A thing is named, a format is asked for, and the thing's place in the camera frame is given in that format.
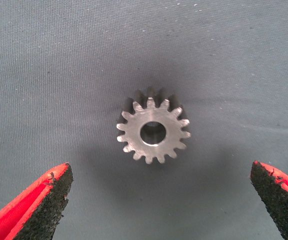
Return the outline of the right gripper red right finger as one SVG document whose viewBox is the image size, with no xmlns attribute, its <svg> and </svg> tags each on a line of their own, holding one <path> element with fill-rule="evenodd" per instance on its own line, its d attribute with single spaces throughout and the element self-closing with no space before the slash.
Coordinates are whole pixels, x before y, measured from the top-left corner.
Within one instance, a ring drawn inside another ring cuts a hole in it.
<svg viewBox="0 0 288 240">
<path fill-rule="evenodd" d="M 254 161 L 250 180 L 281 236 L 288 240 L 288 175 L 274 166 Z"/>
</svg>

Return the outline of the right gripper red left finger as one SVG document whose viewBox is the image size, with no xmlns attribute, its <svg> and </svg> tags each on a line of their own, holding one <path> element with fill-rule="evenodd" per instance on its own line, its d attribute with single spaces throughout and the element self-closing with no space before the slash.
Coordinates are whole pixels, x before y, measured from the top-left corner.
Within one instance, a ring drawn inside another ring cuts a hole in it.
<svg viewBox="0 0 288 240">
<path fill-rule="evenodd" d="M 60 164 L 0 210 L 0 240 L 51 240 L 68 204 L 72 168 Z"/>
</svg>

